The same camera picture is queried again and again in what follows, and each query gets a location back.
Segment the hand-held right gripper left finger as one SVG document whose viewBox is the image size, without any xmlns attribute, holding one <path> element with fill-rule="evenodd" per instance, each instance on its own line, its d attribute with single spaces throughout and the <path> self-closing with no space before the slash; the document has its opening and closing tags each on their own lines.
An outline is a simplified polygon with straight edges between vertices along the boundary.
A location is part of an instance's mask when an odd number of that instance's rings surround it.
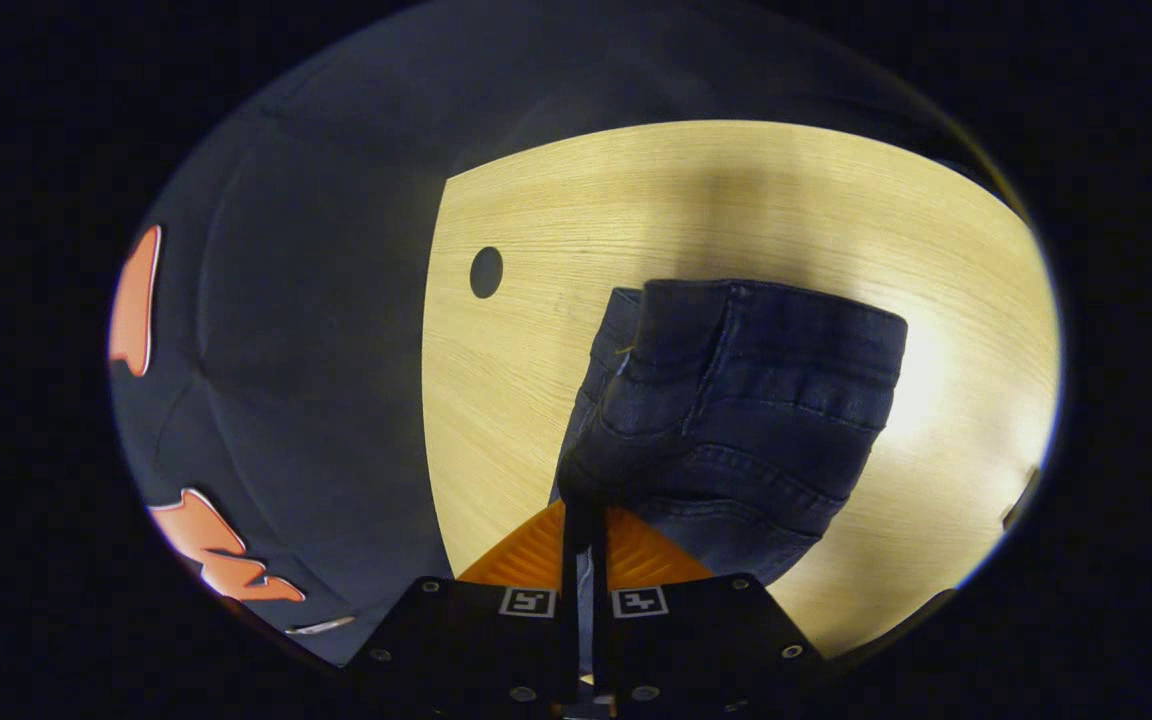
<svg viewBox="0 0 1152 720">
<path fill-rule="evenodd" d="M 579 694 L 576 538 L 552 503 L 457 577 L 414 579 L 343 670 L 367 720 L 561 720 Z"/>
</svg>

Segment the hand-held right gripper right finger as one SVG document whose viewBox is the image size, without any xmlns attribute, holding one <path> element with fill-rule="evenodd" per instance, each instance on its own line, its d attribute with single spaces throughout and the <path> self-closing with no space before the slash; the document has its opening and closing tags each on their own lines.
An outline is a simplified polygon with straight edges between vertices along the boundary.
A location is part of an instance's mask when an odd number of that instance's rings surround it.
<svg viewBox="0 0 1152 720">
<path fill-rule="evenodd" d="M 631 511 L 591 530 L 591 675 L 611 720 L 788 720 L 829 665 L 753 574 L 718 574 Z"/>
</svg>

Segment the dark blue jeans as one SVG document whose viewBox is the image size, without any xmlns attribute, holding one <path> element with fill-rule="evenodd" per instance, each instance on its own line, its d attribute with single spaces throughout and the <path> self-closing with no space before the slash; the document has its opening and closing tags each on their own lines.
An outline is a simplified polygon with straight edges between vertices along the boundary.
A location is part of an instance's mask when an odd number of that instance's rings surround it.
<svg viewBox="0 0 1152 720">
<path fill-rule="evenodd" d="M 858 484 L 908 333 L 879 306 L 750 279 L 613 288 L 550 498 L 620 507 L 717 575 L 776 583 Z"/>
</svg>

